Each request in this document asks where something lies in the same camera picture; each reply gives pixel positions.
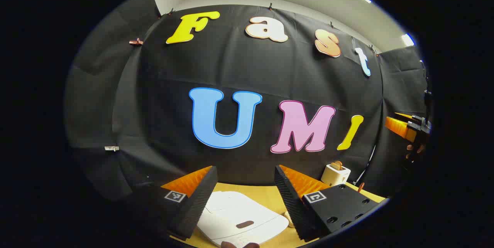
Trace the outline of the white toaster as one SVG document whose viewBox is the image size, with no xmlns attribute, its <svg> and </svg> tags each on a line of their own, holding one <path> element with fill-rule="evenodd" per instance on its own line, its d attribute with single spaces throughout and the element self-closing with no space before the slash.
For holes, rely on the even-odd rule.
<svg viewBox="0 0 494 248">
<path fill-rule="evenodd" d="M 350 169 L 341 166 L 338 170 L 333 167 L 334 165 L 333 163 L 326 165 L 321 176 L 321 181 L 330 187 L 345 184 L 351 174 Z"/>
</svg>

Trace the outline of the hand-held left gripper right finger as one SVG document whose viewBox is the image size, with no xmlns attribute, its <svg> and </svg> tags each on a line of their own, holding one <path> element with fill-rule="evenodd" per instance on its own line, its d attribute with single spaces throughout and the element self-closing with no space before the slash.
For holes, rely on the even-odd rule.
<svg viewBox="0 0 494 248">
<path fill-rule="evenodd" d="M 339 234 L 381 209 L 379 202 L 345 184 L 328 186 L 284 165 L 275 166 L 274 182 L 305 242 Z"/>
</svg>

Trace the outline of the white rice cooker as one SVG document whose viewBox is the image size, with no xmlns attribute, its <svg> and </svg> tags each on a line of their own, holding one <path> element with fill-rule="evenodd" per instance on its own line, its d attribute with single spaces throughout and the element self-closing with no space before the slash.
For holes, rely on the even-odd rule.
<svg viewBox="0 0 494 248">
<path fill-rule="evenodd" d="M 283 215 L 233 191 L 213 192 L 197 223 L 215 245 L 229 242 L 237 248 L 248 243 L 260 245 L 279 235 L 288 225 L 289 220 Z"/>
</svg>

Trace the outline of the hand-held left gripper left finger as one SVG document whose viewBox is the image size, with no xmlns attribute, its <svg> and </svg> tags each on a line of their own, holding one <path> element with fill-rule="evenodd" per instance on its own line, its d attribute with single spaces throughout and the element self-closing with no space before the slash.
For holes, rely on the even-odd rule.
<svg viewBox="0 0 494 248">
<path fill-rule="evenodd" d="M 217 168 L 208 166 L 168 183 L 146 183 L 129 196 L 129 211 L 155 234 L 186 240 L 217 181 Z"/>
</svg>

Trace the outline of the black backdrop cloth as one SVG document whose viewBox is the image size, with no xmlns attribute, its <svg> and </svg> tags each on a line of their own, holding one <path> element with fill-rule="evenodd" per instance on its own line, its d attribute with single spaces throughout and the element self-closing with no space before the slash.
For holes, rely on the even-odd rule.
<svg viewBox="0 0 494 248">
<path fill-rule="evenodd" d="M 126 0 L 76 55 L 64 118 L 108 199 L 210 165 L 222 183 L 267 186 L 278 164 L 319 179 L 336 160 L 388 197 L 408 173 L 385 118 L 423 116 L 425 88 L 417 48 L 376 55 L 303 14 L 222 4 L 159 18 L 155 0 Z"/>
</svg>

